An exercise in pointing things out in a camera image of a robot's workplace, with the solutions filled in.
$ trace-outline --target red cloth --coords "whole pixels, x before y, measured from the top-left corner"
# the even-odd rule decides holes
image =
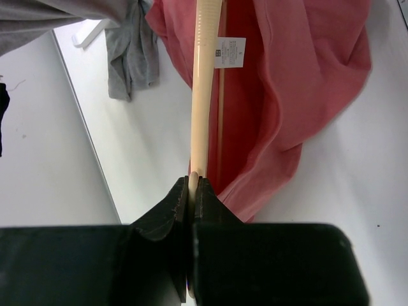
[[[147,20],[192,86],[195,1],[155,0]],[[226,69],[222,172],[217,178],[218,72],[208,177],[247,221],[295,174],[302,142],[359,93],[371,69],[370,0],[229,0],[226,36],[247,38],[243,68]]]

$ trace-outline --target gray towel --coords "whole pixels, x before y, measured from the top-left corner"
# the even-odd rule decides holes
[[[150,0],[0,0],[0,56],[55,28],[84,19],[112,21],[106,33],[109,96],[130,100],[159,76],[156,35],[145,20]]]

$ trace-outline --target care label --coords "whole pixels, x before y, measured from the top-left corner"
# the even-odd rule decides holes
[[[246,38],[218,37],[214,68],[242,68]]]

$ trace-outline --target gray cloth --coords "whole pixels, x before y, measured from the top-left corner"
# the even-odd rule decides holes
[[[0,0],[0,56],[55,27],[108,18],[109,95],[129,101],[132,87],[148,88],[159,76],[156,35],[144,18],[150,0],[139,1]]]

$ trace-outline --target red towel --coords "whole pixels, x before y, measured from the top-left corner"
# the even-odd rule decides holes
[[[190,86],[195,6],[191,0],[155,0],[147,15]],[[371,68],[364,28],[369,8],[370,0],[228,1],[226,36],[247,43],[244,67],[225,73],[220,178],[214,74],[208,178],[241,220],[250,219],[293,177],[302,142],[363,87]]]

